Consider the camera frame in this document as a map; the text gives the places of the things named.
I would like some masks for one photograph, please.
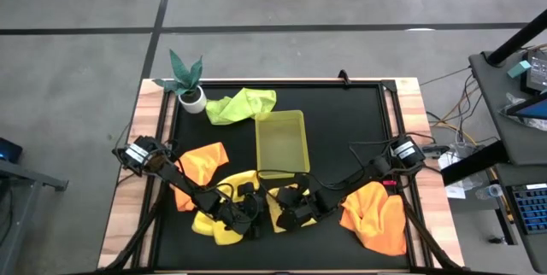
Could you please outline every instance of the potted plant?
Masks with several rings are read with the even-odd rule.
[[[172,50],[169,50],[169,54],[174,80],[154,79],[154,83],[163,87],[166,91],[173,91],[188,113],[200,113],[207,104],[207,97],[199,85],[199,79],[203,71],[202,58],[200,57],[199,61],[196,61],[188,71],[185,64]]]

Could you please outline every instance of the artificial plant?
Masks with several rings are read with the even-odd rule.
[[[171,56],[174,80],[154,79],[153,82],[166,91],[174,91],[177,95],[193,95],[199,85],[199,79],[202,77],[202,57],[199,57],[199,61],[196,61],[188,71],[175,52],[169,50],[169,55]]]

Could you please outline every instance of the white pot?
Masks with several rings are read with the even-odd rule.
[[[207,97],[205,96],[205,92],[203,92],[202,86],[198,86],[197,88],[199,89],[201,95],[195,102],[184,102],[182,101],[181,95],[179,95],[179,101],[182,103],[182,107],[185,108],[186,112],[190,114],[201,113],[205,109],[205,105],[207,105]]]

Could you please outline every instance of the green leaf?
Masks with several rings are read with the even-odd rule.
[[[173,67],[173,73],[176,80],[182,83],[185,87],[191,85],[191,75],[186,69],[185,64],[180,60],[175,52],[169,50],[171,56],[171,67]]]
[[[166,91],[177,91],[179,88],[184,88],[184,86],[175,80],[170,80],[165,81],[164,88]]]
[[[164,87],[165,81],[163,79],[153,79],[152,82],[156,83],[156,85]]]
[[[199,57],[199,61],[196,61],[190,69],[190,76],[191,76],[191,89],[197,88],[197,83],[199,83],[199,79],[202,77],[203,72],[203,63],[202,63],[203,56]]]
[[[174,93],[179,96],[179,95],[183,95],[187,92],[188,90],[186,88],[179,88],[178,90],[176,90]]]

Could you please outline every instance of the light green cloth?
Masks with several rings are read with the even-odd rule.
[[[230,125],[257,113],[268,113],[277,101],[275,91],[258,91],[243,88],[232,99],[224,97],[221,100],[208,100],[205,110],[211,123],[215,126]]]

